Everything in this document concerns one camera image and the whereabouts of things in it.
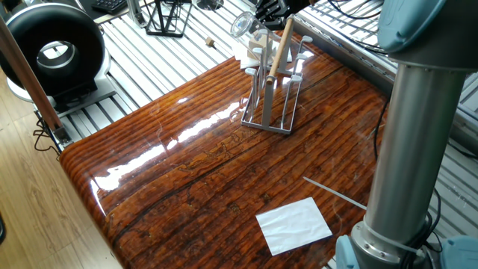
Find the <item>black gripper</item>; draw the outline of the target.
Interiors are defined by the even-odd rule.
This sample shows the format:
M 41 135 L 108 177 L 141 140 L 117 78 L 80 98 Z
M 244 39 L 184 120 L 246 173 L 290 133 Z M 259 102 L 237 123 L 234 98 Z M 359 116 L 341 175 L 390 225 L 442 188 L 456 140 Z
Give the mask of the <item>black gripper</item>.
M 284 16 L 297 13 L 310 4 L 313 4 L 313 0 L 258 0 L 255 16 L 261 18 L 263 23 L 282 24 Z

